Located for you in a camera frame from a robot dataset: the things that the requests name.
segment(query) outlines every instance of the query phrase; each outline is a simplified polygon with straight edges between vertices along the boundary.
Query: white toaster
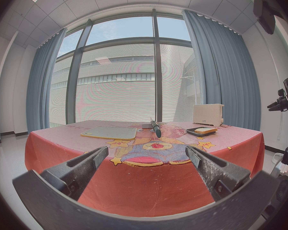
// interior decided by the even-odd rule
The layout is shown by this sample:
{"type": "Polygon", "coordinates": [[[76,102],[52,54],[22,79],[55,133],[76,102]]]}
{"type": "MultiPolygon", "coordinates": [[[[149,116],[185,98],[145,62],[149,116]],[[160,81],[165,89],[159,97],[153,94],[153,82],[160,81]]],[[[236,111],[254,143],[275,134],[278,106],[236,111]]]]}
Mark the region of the white toaster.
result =
{"type": "Polygon", "coordinates": [[[192,123],[220,126],[223,123],[222,104],[193,105],[192,123]]]}

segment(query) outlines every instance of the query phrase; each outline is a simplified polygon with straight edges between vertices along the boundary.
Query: glass window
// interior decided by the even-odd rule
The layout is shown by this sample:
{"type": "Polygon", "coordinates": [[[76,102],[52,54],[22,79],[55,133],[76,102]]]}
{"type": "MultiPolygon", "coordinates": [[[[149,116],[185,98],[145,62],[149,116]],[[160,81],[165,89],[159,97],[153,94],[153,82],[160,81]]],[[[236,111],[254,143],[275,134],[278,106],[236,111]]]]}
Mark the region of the glass window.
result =
{"type": "Polygon", "coordinates": [[[56,127],[66,124],[66,89],[71,63],[72,56],[57,61],[54,65],[49,94],[50,127],[56,127]]]}
{"type": "Polygon", "coordinates": [[[195,105],[193,49],[160,45],[162,69],[162,121],[192,121],[195,105]]]}
{"type": "Polygon", "coordinates": [[[76,122],[154,119],[154,72],[153,44],[115,45],[83,52],[76,90],[76,122]],[[86,83],[84,78],[92,81],[86,83]]]}
{"type": "Polygon", "coordinates": [[[157,17],[159,37],[177,38],[191,41],[184,20],[157,17]]]}
{"type": "Polygon", "coordinates": [[[138,36],[153,36],[152,17],[122,18],[93,25],[86,45],[138,36]]]}
{"type": "Polygon", "coordinates": [[[62,56],[64,54],[76,49],[77,43],[79,41],[79,38],[81,36],[82,31],[83,31],[83,29],[76,31],[72,34],[69,34],[68,36],[66,36],[63,39],[63,42],[61,44],[61,48],[59,50],[57,57],[62,56]]]}

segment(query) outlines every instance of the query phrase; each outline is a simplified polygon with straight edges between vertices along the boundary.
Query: cutting board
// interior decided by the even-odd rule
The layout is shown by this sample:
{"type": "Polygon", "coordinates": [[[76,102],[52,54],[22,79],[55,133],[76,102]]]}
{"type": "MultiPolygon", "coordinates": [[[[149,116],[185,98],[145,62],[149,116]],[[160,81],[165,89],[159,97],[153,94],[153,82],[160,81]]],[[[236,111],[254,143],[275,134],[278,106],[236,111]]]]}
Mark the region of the cutting board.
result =
{"type": "Polygon", "coordinates": [[[123,127],[104,127],[99,126],[88,131],[82,132],[81,136],[117,139],[117,140],[133,140],[137,133],[137,128],[123,128],[123,127]]]}

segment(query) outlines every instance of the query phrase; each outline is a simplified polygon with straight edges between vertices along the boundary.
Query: cartoon character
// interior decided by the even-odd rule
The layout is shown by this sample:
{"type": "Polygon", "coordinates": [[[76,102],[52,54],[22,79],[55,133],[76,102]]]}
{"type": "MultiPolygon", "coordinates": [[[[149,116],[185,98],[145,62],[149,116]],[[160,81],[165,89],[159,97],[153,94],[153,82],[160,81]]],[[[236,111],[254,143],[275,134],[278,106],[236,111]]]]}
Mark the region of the cartoon character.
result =
{"type": "MultiPolygon", "coordinates": [[[[186,134],[186,131],[178,126],[159,124],[162,136],[157,138],[152,129],[142,129],[140,125],[131,127],[137,128],[134,142],[114,140],[107,142],[112,148],[116,148],[115,157],[111,159],[114,165],[126,163],[131,166],[151,167],[163,164],[183,164],[190,162],[185,154],[186,144],[177,138],[186,134]]],[[[204,151],[198,144],[190,144],[204,151]]]]}

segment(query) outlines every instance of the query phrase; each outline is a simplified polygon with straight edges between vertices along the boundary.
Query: curtain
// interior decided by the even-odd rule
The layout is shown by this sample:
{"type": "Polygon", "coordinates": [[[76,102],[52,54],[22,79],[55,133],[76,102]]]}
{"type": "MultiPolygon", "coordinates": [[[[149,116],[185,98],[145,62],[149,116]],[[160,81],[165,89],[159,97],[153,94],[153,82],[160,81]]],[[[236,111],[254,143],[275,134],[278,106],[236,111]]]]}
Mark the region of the curtain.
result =
{"type": "Polygon", "coordinates": [[[187,10],[182,14],[204,72],[206,103],[201,103],[223,104],[224,124],[259,130],[259,85],[242,37],[210,18],[187,10]]]}
{"type": "Polygon", "coordinates": [[[49,128],[49,93],[51,77],[61,43],[67,29],[49,39],[37,49],[33,59],[27,89],[28,133],[49,128]]]}

